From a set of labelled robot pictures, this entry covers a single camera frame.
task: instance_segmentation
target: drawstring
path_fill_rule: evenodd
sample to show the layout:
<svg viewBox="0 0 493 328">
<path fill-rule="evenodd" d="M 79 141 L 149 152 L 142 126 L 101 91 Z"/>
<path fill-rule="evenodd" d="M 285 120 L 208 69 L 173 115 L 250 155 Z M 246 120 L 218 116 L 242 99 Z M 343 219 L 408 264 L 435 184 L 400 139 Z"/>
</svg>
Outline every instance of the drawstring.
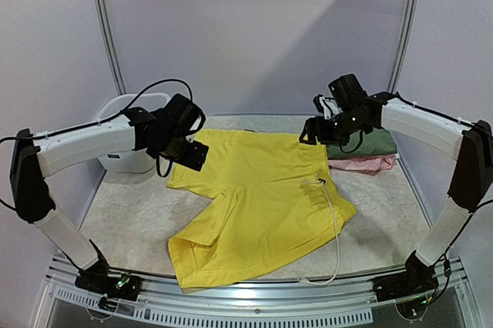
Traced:
<svg viewBox="0 0 493 328">
<path fill-rule="evenodd" d="M 318 179 L 316 182 L 311 182 L 311 181 L 306 180 L 306 179 L 301 181 L 302 186 L 312 186 L 314 184 L 317 184 L 320 187 L 322 187 L 322 190 L 324 191 L 325 199 L 327 200 L 327 203 L 329 204 L 330 212 L 332 213 L 332 221 L 334 223 L 334 232 L 336 234 L 337 266 L 336 266 L 336 271 L 334 272 L 333 276 L 329 280 L 325 280 L 323 282 L 311 282 L 305 276 L 297 276 L 298 282 L 309 284 L 311 286 L 327 286 L 330 283 L 332 283 L 332 281 L 334 279 L 336 279 L 336 276 L 339 273 L 339 266 L 340 266 L 340 247 L 339 247 L 339 238 L 337 236 L 337 218 L 336 218 L 336 214 L 334 212 L 334 208 L 332 206 L 332 202 L 330 201 L 329 194 L 327 193 L 327 189 L 325 188 L 325 183 L 326 183 L 326 181 L 324 179 Z"/>
</svg>

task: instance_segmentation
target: white wall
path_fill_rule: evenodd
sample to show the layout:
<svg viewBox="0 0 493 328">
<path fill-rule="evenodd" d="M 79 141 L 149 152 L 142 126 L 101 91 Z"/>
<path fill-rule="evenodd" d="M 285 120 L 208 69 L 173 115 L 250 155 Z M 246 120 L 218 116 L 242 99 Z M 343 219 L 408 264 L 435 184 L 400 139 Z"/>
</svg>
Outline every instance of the white wall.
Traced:
<svg viewBox="0 0 493 328">
<path fill-rule="evenodd" d="M 0 0 L 0 136 L 91 119 L 116 95 L 94 0 Z M 0 196 L 12 203 L 12 146 L 0 148 Z M 59 206 L 80 223 L 102 168 L 81 164 L 49 180 Z M 55 248 L 0 208 L 0 326 L 27 327 Z"/>
<path fill-rule="evenodd" d="M 454 116 L 493 123 L 493 0 L 418 0 L 398 90 Z M 400 136 L 398 145 L 436 219 L 454 163 Z M 493 198 L 493 190 L 486 195 Z M 493 206 L 481 209 L 458 240 L 484 320 L 493 327 Z"/>
<path fill-rule="evenodd" d="M 404 3 L 107 0 L 128 90 L 183 78 L 208 114 L 313 113 L 312 98 L 349 72 L 386 89 Z"/>
</svg>

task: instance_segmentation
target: ventilation grille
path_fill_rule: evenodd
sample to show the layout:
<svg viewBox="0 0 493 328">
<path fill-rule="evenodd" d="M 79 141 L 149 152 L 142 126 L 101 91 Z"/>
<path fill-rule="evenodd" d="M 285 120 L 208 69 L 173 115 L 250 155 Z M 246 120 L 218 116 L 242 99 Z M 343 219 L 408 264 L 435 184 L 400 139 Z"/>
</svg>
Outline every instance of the ventilation grille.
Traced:
<svg viewBox="0 0 493 328">
<path fill-rule="evenodd" d="M 106 313 L 98 306 L 99 297 L 91 293 L 80 292 L 66 287 L 57 286 L 56 297 L 92 310 Z M 310 317 L 277 317 L 277 318 L 245 318 L 245 317 L 203 317 L 186 313 L 172 313 L 154 307 L 151 303 L 146 307 L 136 307 L 132 315 L 115 313 L 117 316 L 140 320 L 146 323 L 175 328 L 324 328 L 345 327 L 373 323 L 371 308 L 358 309 L 345 313 L 324 314 Z"/>
</svg>

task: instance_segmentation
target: white basket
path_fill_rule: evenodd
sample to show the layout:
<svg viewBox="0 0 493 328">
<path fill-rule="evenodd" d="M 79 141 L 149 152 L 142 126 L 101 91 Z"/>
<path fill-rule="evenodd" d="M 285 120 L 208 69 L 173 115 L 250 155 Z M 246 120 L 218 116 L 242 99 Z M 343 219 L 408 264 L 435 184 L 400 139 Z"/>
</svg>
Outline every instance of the white basket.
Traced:
<svg viewBox="0 0 493 328">
<path fill-rule="evenodd" d="M 109 101 L 104 108 L 99 112 L 97 118 L 104 119 L 108 116 L 117 113 L 136 95 L 120 95 Z M 142 107 L 147 111 L 157 110 L 169 102 L 171 98 L 166 93 L 148 93 L 141 95 L 134 103 L 134 107 Z M 131 172 L 142 173 L 151 170 L 155 161 L 152 157 L 146 154 L 146 150 L 142 149 L 137 152 L 117 152 L 110 155 L 101 156 L 98 158 L 101 165 L 110 172 Z"/>
</svg>

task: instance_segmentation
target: pink folded cloth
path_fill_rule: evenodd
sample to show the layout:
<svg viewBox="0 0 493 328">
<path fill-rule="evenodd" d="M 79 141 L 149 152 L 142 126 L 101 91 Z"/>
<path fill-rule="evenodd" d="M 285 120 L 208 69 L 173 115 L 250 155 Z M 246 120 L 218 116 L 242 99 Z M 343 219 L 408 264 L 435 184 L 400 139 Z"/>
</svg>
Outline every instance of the pink folded cloth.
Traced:
<svg viewBox="0 0 493 328">
<path fill-rule="evenodd" d="M 395 155 L 353 157 L 351 159 L 329 160 L 329 166 L 331 168 L 348 170 L 351 172 L 376 174 L 381 170 L 392 169 L 395 159 Z"/>
</svg>

